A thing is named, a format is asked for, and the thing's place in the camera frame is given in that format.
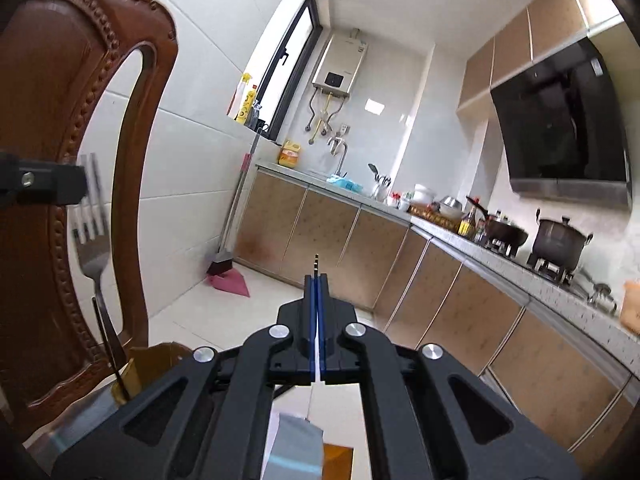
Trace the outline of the window with dark frame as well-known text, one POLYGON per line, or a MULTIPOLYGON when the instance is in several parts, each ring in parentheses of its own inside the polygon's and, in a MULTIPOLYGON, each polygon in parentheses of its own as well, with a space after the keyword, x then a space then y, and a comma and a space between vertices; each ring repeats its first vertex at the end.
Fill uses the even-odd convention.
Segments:
POLYGON ((244 70, 246 88, 255 93, 248 128, 278 140, 322 30, 317 0, 281 0, 244 70))

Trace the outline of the upper wall cabinets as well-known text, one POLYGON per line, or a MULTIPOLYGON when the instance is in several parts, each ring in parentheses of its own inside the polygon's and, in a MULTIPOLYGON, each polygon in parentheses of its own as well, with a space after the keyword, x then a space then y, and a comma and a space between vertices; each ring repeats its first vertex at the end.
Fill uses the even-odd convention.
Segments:
POLYGON ((458 112, 488 107, 491 89, 622 21, 613 0, 533 0, 466 61, 458 112))

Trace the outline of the black wok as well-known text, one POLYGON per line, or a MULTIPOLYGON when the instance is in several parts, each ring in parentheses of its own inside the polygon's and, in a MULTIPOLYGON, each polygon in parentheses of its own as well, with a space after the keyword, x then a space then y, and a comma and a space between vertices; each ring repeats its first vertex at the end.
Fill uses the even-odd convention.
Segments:
POLYGON ((483 215, 484 233, 487 247, 495 247, 497 252, 514 258, 518 250, 525 244, 528 233, 509 220, 502 220, 499 216, 491 214, 478 200, 466 196, 469 203, 475 206, 483 215))

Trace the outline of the kitchen faucet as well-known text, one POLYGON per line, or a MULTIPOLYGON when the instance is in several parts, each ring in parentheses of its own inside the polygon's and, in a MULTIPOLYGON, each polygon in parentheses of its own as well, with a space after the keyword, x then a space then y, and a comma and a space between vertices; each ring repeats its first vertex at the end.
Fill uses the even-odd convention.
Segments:
POLYGON ((348 153, 348 145, 342 136, 332 136, 328 141, 328 145, 330 147, 330 154, 337 157, 337 166, 333 173, 337 177, 343 177, 343 166, 348 153))

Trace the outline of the yellow box on counter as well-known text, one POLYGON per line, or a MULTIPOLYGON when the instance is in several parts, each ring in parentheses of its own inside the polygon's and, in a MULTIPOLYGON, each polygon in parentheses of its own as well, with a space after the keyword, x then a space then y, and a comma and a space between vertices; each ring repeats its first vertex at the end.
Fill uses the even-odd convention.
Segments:
POLYGON ((286 140, 280 149, 278 164, 280 166, 295 169, 299 160, 302 146, 291 140, 286 140))

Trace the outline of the black range hood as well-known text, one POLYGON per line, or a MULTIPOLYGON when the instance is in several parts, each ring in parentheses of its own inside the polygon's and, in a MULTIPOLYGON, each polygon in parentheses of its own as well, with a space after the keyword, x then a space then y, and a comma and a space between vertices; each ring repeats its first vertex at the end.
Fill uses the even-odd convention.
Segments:
POLYGON ((584 38, 490 92, 512 191, 628 209, 623 115, 605 60, 584 38))

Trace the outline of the wooden utensil holder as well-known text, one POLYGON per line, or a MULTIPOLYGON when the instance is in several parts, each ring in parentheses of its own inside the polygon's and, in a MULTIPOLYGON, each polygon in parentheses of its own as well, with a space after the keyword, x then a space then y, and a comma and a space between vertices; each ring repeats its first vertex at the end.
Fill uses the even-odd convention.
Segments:
POLYGON ((191 354, 190 348, 175 341, 162 342, 148 348, 131 348, 129 361, 119 371, 119 377, 130 399, 149 388, 191 354))

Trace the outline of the yellow bottle on windowsill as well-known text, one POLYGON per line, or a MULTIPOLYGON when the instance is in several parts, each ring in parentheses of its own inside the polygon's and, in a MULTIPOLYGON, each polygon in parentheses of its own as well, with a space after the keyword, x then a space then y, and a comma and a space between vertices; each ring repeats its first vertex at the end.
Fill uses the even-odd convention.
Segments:
POLYGON ((247 91, 247 94, 244 98, 244 101, 241 104, 240 110, 235 117, 235 121, 241 125, 245 125, 248 122, 248 118, 250 118, 250 113, 253 109, 253 104, 257 96, 257 86, 256 84, 252 85, 252 88, 247 91))

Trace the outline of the carved wooden chair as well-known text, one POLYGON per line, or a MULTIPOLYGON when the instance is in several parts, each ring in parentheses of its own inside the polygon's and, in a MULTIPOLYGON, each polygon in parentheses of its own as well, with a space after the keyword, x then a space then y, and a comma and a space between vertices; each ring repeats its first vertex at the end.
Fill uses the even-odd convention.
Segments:
POLYGON ((1 33, 2 415, 20 440, 61 415, 110 366, 81 312, 68 206, 88 190, 76 160, 90 119, 131 53, 142 69, 120 127, 111 198, 125 348, 148 342, 138 253, 146 148, 178 54, 155 0, 18 0, 1 33))

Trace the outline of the grey blue placemat cloth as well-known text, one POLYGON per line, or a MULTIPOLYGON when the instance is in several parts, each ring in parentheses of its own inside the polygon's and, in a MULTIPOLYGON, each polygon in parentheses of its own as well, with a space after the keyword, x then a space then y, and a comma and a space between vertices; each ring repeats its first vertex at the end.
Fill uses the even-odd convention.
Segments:
MULTIPOLYGON (((323 465, 323 430, 308 420, 311 388, 294 387, 279 394, 271 409, 262 479, 319 479, 323 465)), ((93 391, 25 443, 45 471, 74 443, 116 413, 111 389, 93 391)))

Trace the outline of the broom with pink dustpan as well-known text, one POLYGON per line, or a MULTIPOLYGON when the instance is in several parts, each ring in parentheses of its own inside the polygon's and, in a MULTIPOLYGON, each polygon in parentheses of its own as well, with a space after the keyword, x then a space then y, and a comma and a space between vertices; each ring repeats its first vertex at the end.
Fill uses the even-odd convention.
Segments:
POLYGON ((213 256, 206 275, 209 285, 212 285, 218 292, 228 292, 229 294, 241 297, 250 296, 248 287, 243 275, 233 266, 233 249, 232 238, 235 233, 236 217, 239 213, 243 188, 250 172, 250 165, 258 147, 260 134, 255 133, 250 149, 244 155, 240 167, 240 174, 232 194, 230 206, 228 208, 226 218, 224 218, 224 227, 220 233, 219 245, 213 256))

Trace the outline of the white water heater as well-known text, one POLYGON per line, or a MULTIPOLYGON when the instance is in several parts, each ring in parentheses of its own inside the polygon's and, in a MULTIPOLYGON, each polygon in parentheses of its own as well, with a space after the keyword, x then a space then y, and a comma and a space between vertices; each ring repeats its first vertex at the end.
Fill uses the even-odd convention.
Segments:
POLYGON ((336 32, 323 50, 311 84, 332 96, 348 98, 367 50, 366 42, 336 32))

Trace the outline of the steel stock pot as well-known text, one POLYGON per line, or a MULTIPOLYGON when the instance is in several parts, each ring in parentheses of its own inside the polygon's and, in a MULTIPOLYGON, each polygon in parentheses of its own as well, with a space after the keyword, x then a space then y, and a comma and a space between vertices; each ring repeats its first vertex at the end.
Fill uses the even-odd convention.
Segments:
POLYGON ((541 218, 537 209, 535 218, 538 232, 527 264, 536 268, 539 263, 552 264, 560 270, 570 273, 577 266, 582 250, 592 241, 593 234, 584 235, 570 225, 570 218, 561 221, 541 218))

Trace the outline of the silver fork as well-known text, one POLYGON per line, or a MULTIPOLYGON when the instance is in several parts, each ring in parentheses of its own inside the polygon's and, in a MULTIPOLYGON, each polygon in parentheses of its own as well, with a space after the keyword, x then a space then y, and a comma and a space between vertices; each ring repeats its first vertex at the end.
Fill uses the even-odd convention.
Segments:
POLYGON ((78 206, 73 206, 70 213, 74 246, 82 274, 93 281, 93 293, 99 301, 107 338, 111 343, 116 365, 121 369, 127 363, 127 356, 108 313, 102 290, 102 275, 107 263, 111 261, 111 231, 96 154, 81 155, 79 167, 85 170, 88 194, 78 206))

